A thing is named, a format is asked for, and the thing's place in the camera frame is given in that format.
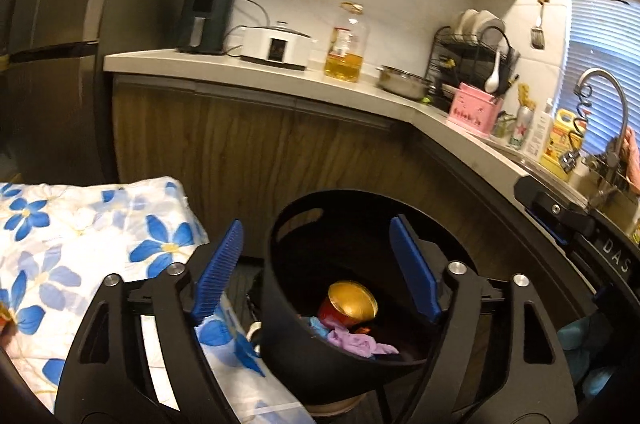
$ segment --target black bucket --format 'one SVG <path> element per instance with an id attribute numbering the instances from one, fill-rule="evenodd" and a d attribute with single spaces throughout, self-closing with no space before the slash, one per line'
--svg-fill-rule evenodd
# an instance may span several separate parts
<path id="1" fill-rule="evenodd" d="M 448 260 L 475 266 L 460 242 L 426 214 L 391 198 L 352 190 L 307 195 L 289 204 L 271 230 L 262 292 L 260 351 L 269 369 L 303 404 L 357 396 L 421 368 L 440 328 L 415 311 L 389 244 L 389 223 L 404 214 L 418 237 Z M 313 316 L 338 280 L 375 296 L 367 327 L 400 356 L 368 359 L 333 346 L 300 316 Z"/>

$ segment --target lower cabinet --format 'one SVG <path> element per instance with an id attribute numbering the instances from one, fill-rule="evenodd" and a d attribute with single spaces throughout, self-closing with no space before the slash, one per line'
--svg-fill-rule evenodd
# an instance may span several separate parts
<path id="1" fill-rule="evenodd" d="M 212 240 L 239 218 L 244 253 L 263 257 L 271 224 L 291 201 L 329 188 L 367 190 L 433 217 L 466 247 L 481 275 L 527 274 L 556 325 L 575 319 L 529 244 L 432 156 L 413 126 L 231 86 L 181 90 L 166 79 L 162 86 L 127 80 L 114 85 L 120 181 L 179 180 Z"/>

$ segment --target blue cloth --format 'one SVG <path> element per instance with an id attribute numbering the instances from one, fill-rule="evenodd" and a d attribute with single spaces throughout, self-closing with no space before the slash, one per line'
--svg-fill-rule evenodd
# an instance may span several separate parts
<path id="1" fill-rule="evenodd" d="M 325 327 L 318 318 L 315 316 L 308 319 L 308 324 L 321 338 L 326 339 L 331 331 L 330 328 Z"/>
<path id="2" fill-rule="evenodd" d="M 611 325 L 600 312 L 558 330 L 571 378 L 576 386 L 582 382 L 582 393 L 587 399 L 596 397 L 615 372 L 612 366 L 591 371 L 593 359 L 609 342 L 612 332 Z"/>

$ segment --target kitchen counter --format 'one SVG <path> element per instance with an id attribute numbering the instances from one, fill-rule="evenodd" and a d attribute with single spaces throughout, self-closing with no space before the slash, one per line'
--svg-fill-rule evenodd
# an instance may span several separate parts
<path id="1" fill-rule="evenodd" d="M 591 293 L 514 198 L 527 171 L 428 105 L 358 83 L 228 56 L 173 50 L 107 56 L 120 180 L 180 180 L 210 234 L 238 217 L 244 253 L 287 204 L 313 191 L 367 190 L 424 211 L 481 274 L 526 272 L 555 324 L 589 313 Z M 558 302 L 565 299 L 567 303 Z"/>
<path id="2" fill-rule="evenodd" d="M 198 82 L 228 84 L 344 106 L 368 114 L 407 122 L 447 149 L 492 185 L 511 204 L 524 211 L 513 186 L 527 173 L 496 150 L 447 121 L 444 112 L 404 99 L 375 86 L 363 76 L 357 83 L 326 77 L 320 69 L 286 70 L 241 61 L 230 56 L 184 54 L 174 50 L 127 52 L 107 56 L 104 69 L 119 74 L 145 74 Z"/>

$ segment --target white spoon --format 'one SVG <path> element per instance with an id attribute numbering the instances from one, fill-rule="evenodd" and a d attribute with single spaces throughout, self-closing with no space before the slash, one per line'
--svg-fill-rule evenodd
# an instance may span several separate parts
<path id="1" fill-rule="evenodd" d="M 484 90 L 488 94 L 494 93 L 500 86 L 500 51 L 495 51 L 494 73 L 484 82 Z"/>

